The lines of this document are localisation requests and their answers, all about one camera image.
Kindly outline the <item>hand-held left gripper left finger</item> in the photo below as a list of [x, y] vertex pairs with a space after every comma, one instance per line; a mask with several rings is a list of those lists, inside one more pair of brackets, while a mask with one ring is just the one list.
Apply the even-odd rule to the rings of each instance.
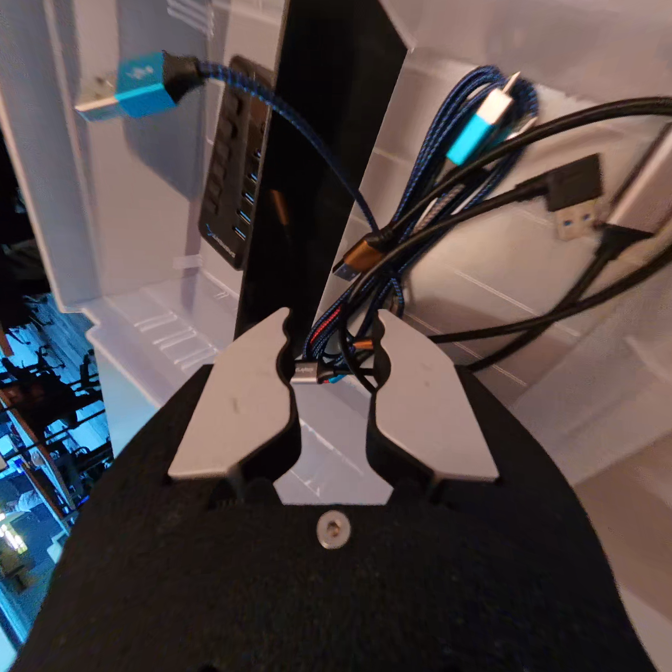
[[290, 308], [277, 309], [220, 353], [212, 365], [168, 476], [218, 481], [235, 490], [274, 485], [301, 453]]

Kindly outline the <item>black cable large silver plug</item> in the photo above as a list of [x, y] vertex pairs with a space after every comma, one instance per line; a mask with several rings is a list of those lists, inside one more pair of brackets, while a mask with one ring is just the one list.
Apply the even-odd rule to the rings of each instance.
[[475, 363], [472, 369], [480, 371], [494, 365], [541, 336], [551, 324], [560, 321], [558, 317], [551, 318], [551, 314], [569, 311], [587, 299], [587, 290], [611, 262], [636, 243], [653, 238], [670, 217], [671, 124], [667, 123], [617, 191], [607, 216], [600, 220], [599, 245], [579, 279], [549, 313], [510, 331], [511, 334], [522, 332], [522, 335]]

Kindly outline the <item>black usb hub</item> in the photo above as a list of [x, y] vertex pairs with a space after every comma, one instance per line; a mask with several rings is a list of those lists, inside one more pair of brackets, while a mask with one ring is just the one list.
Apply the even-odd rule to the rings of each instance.
[[255, 96], [224, 88], [198, 228], [235, 270], [247, 260], [270, 110]]

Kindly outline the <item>black cable copper plug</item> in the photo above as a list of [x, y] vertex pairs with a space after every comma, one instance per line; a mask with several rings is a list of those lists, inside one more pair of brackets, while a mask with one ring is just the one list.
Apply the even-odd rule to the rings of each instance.
[[385, 275], [378, 274], [363, 285], [361, 292], [354, 299], [350, 298], [359, 277], [368, 273], [384, 256], [385, 244], [386, 241], [379, 232], [370, 232], [350, 248], [333, 268], [333, 274], [339, 279], [348, 281], [349, 285], [323, 315], [321, 356], [338, 376], [349, 373], [349, 366], [338, 341], [341, 323], [348, 323], [355, 313], [364, 309], [362, 322], [356, 332], [347, 334], [349, 353], [354, 356], [357, 352], [355, 342], [363, 341], [370, 336], [377, 311], [384, 306], [389, 296], [392, 283]]

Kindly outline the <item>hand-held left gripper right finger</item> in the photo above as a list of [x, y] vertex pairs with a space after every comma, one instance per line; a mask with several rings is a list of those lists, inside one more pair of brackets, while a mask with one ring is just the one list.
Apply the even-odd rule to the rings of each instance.
[[499, 470], [453, 361], [388, 310], [372, 332], [365, 453], [392, 488], [431, 492], [448, 481], [494, 483]]

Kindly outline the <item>black cable angled plug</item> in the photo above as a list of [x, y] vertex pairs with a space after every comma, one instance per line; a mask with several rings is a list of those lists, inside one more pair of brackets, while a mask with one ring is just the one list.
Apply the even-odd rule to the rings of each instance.
[[383, 275], [388, 275], [388, 268], [394, 266], [399, 257], [414, 253], [429, 242], [434, 243], [438, 237], [459, 224], [501, 207], [536, 198], [545, 201], [549, 212], [557, 213], [595, 201], [601, 196], [600, 158], [599, 155], [590, 155], [537, 175], [503, 194], [460, 210], [457, 214], [444, 217], [436, 214], [429, 218], [422, 229], [404, 240], [398, 240], [395, 236], [383, 238], [382, 235], [376, 235], [373, 239], [368, 237], [364, 242], [374, 250], [373, 261], [365, 263], [364, 270], [351, 285], [341, 303], [340, 318], [343, 321], [347, 319], [357, 306], [360, 296], [366, 295], [368, 285], [379, 281]]

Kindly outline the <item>black panel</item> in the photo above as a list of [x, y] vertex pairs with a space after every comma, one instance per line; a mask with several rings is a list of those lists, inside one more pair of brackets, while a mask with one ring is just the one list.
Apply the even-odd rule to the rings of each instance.
[[[359, 188], [407, 47], [379, 1], [287, 1], [275, 92]], [[277, 309], [301, 356], [354, 197], [290, 122], [272, 112], [240, 290], [235, 335]]]

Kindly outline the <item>clear plastic storage box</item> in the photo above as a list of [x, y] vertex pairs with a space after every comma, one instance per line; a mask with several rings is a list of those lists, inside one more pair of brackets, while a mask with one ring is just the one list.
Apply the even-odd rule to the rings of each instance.
[[[86, 315], [115, 457], [232, 340], [242, 272], [197, 232], [222, 89], [146, 120], [88, 123], [81, 85], [159, 50], [296, 73], [317, 112], [364, 122], [336, 140], [381, 225], [441, 100], [469, 70], [521, 71], [540, 122], [593, 104], [671, 95], [670, 1], [2, 1], [1, 123], [57, 305]], [[542, 205], [462, 225], [408, 277], [424, 333], [541, 315], [592, 257]], [[478, 378], [573, 485], [671, 488], [671, 268], [549, 329]], [[382, 502], [364, 467], [365, 392], [298, 393], [296, 503]]]

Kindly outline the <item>red braided cable silver plug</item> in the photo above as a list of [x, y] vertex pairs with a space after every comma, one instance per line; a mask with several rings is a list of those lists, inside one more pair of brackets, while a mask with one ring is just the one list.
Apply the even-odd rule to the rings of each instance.
[[340, 324], [341, 305], [330, 308], [313, 325], [301, 353], [295, 361], [293, 384], [333, 384], [350, 373], [345, 359], [337, 351], [327, 352], [329, 342]]

